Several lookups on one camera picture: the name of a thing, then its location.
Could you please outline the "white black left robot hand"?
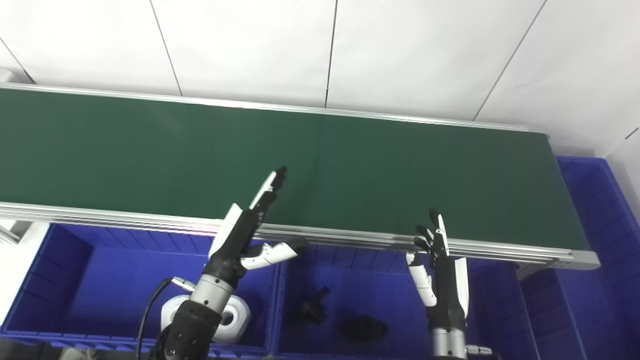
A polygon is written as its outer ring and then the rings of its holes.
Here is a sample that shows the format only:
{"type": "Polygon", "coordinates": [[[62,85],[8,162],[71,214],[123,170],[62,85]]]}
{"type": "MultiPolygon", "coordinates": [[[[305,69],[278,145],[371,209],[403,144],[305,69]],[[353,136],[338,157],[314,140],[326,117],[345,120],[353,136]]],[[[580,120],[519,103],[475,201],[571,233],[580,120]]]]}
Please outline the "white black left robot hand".
{"type": "Polygon", "coordinates": [[[286,166],[272,171],[248,208],[242,209],[237,203],[231,205],[214,237],[199,282],[225,283],[236,289],[247,271],[279,264],[307,250],[309,240],[300,236],[275,244],[251,244],[270,206],[277,200],[287,172],[286,166]]]}

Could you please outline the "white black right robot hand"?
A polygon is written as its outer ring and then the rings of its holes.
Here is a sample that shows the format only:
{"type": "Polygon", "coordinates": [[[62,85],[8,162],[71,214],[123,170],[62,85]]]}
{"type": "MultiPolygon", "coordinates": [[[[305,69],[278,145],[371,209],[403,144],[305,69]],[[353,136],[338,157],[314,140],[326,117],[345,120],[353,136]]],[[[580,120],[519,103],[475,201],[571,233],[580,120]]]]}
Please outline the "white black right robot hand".
{"type": "Polygon", "coordinates": [[[430,330],[466,332],[470,302],[467,259],[451,255],[441,212],[430,207],[429,218],[433,229],[418,224],[419,235],[413,243],[429,256],[433,274],[429,274],[418,251],[407,251],[407,268],[425,306],[430,330]]]}

